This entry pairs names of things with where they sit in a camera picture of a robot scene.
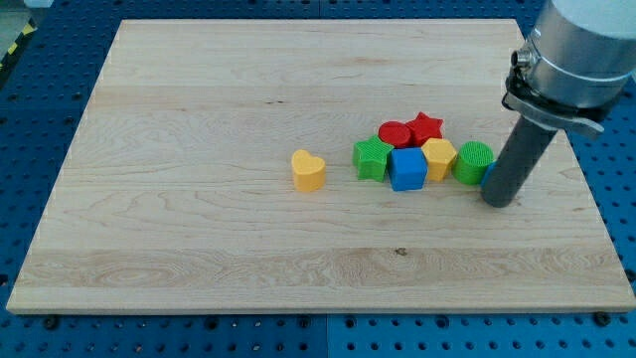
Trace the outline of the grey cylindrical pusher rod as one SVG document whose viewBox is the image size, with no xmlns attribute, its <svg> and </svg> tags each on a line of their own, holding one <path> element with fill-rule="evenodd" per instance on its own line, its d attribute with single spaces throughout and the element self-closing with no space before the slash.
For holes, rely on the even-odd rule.
<svg viewBox="0 0 636 358">
<path fill-rule="evenodd" d="M 482 199 L 495 208 L 507 207 L 518 194 L 557 130 L 545 128 L 521 116 L 501 150 Z"/>
</svg>

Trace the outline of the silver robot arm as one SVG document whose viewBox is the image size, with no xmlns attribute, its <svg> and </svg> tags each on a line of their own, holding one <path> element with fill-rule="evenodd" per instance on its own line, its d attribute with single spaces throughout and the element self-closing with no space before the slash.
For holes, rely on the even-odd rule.
<svg viewBox="0 0 636 358">
<path fill-rule="evenodd" d="M 502 105 L 519 119 L 483 181 L 484 201 L 508 206 L 559 131 L 602 134 L 634 71 L 634 2 L 548 0 L 511 55 Z"/>
</svg>

